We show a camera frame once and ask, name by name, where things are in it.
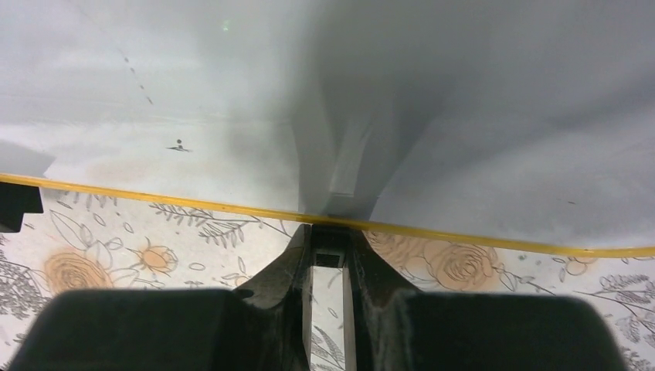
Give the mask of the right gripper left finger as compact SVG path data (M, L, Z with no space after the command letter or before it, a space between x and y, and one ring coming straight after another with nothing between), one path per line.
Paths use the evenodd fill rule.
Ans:
M33 322L12 370L306 370L311 227L235 289L75 290Z

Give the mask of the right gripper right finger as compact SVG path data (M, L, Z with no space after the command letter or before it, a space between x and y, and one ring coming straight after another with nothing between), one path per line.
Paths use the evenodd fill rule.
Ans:
M350 370L625 370L588 303L536 294L425 292L348 233Z

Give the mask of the yellow framed whiteboard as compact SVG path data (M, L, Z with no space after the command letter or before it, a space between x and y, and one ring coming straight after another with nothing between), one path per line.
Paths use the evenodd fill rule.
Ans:
M1 175L654 252L652 1L3 1Z

